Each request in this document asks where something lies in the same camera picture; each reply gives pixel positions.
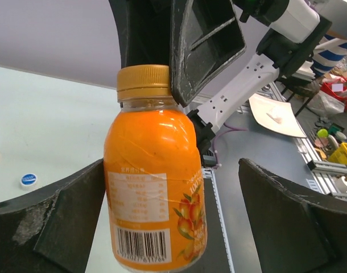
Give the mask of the orange juice bottle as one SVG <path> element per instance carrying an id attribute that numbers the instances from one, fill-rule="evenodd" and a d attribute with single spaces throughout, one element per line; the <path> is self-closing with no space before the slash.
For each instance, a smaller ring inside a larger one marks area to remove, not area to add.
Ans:
<path id="1" fill-rule="evenodd" d="M 114 256 L 131 272 L 179 272 L 201 258 L 208 236 L 193 123 L 166 65 L 122 68 L 117 100 L 104 144 Z"/>

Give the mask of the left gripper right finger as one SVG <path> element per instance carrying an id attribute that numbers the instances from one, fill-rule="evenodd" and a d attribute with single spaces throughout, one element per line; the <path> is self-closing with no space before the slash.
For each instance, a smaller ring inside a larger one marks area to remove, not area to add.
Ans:
<path id="1" fill-rule="evenodd" d="M 347 272 L 347 201 L 239 160 L 262 272 Z"/>

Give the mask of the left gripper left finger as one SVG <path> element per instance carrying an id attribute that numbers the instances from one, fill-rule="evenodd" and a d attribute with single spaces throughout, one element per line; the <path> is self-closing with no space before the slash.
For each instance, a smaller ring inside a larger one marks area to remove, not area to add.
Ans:
<path id="1" fill-rule="evenodd" d="M 104 195 L 98 160 L 0 202 L 0 272 L 84 272 Z"/>

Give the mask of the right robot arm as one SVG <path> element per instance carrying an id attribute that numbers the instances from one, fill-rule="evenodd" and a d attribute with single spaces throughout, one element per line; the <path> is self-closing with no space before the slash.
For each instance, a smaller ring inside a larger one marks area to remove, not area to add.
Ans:
<path id="1" fill-rule="evenodd" d="M 243 70 L 208 102 L 189 113 L 200 153 L 225 121 L 255 92 L 292 76 L 331 27 L 305 1 L 111 1 L 122 68 L 166 65 L 181 106 L 244 51 L 240 23 L 268 27 Z"/>

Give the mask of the blue bottle cap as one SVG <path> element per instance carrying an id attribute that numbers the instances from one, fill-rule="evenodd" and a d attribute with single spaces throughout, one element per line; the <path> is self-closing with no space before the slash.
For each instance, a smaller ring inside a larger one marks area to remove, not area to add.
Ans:
<path id="1" fill-rule="evenodd" d="M 28 190 L 36 187 L 38 177 L 34 173 L 27 173 L 20 178 L 20 187 Z"/>

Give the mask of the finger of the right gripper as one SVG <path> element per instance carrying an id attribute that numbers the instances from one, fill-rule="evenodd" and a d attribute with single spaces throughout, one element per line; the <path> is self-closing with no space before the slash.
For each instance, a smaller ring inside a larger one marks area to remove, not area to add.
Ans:
<path id="1" fill-rule="evenodd" d="M 121 67 L 168 65 L 171 1 L 109 0 L 117 27 Z"/>
<path id="2" fill-rule="evenodd" d="M 246 50 L 233 1 L 172 1 L 170 87 L 188 106 Z"/>

